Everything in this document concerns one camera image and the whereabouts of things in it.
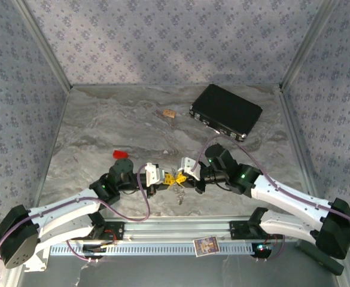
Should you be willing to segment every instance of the small card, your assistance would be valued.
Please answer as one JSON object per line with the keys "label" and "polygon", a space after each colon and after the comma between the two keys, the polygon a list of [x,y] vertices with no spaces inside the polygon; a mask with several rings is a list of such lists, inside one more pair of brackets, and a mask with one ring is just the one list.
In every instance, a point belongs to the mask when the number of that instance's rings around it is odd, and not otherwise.
{"label": "small card", "polygon": [[170,109],[165,109],[163,111],[163,115],[165,115],[166,117],[175,118],[176,112],[175,111],[171,111]]}
{"label": "small card", "polygon": [[196,251],[196,257],[216,254],[220,252],[220,246],[218,245],[216,236],[209,236],[200,239],[193,240],[194,250]]}

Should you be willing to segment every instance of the gray marble surface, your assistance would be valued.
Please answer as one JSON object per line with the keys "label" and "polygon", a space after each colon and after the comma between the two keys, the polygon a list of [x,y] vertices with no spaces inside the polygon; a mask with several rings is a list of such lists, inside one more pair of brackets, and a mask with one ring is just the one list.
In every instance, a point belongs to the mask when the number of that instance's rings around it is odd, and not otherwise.
{"label": "gray marble surface", "polygon": [[[206,86],[78,87],[71,91],[58,135],[40,204],[74,195],[107,172],[115,162],[115,149],[126,151],[135,171],[146,162],[167,170],[176,168],[183,156],[196,158],[215,132],[188,115],[189,106]],[[263,113],[242,144],[275,179],[299,190],[300,173],[275,99],[277,86],[223,86],[263,108]],[[162,116],[164,109],[177,112]],[[251,164],[245,154],[224,139],[238,162]],[[184,190],[159,191],[150,199],[153,216],[250,215],[257,206],[269,204],[239,196],[216,186],[200,195]],[[114,207],[127,216],[141,216],[146,207],[141,193],[121,194]]]}

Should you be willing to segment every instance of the patterned wallpaper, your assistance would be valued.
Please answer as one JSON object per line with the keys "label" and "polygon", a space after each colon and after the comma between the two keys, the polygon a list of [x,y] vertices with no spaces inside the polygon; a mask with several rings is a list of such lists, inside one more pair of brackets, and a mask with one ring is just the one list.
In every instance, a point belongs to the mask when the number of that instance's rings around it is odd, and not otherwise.
{"label": "patterned wallpaper", "polygon": [[0,0],[0,220],[32,206],[64,100],[18,12]]}
{"label": "patterned wallpaper", "polygon": [[72,84],[278,83],[321,0],[27,0]]}
{"label": "patterned wallpaper", "polygon": [[319,190],[350,204],[350,0],[334,10],[287,97]]}

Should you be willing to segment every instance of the table surface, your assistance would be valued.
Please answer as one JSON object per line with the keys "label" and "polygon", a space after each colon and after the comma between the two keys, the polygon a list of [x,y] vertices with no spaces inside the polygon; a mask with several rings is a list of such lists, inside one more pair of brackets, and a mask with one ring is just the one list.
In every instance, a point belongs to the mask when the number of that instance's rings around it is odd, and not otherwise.
{"label": "table surface", "polygon": [[[278,87],[222,87],[263,108],[259,121],[242,145],[275,179],[302,190],[300,172],[276,100]],[[87,188],[114,164],[112,154],[115,149],[128,152],[135,172],[146,162],[158,163],[171,170],[177,167],[181,157],[196,158],[207,138],[215,135],[213,130],[188,114],[190,105],[205,88],[73,88],[39,205],[64,199]],[[176,117],[163,116],[165,109],[176,111]],[[238,163],[252,164],[232,143],[225,139],[218,142]],[[202,195],[192,189],[159,191],[150,199],[150,206],[152,216],[250,215],[257,206],[270,207],[215,185],[208,185]],[[141,193],[122,193],[113,207],[127,216],[146,213]],[[112,216],[106,211],[105,217]]]}

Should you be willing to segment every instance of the black case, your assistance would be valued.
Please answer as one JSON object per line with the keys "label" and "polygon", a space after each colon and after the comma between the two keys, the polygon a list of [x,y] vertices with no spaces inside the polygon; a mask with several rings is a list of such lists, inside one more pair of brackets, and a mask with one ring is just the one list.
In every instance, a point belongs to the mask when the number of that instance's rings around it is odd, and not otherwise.
{"label": "black case", "polygon": [[263,110],[216,85],[209,85],[190,107],[190,115],[208,127],[244,141]]}

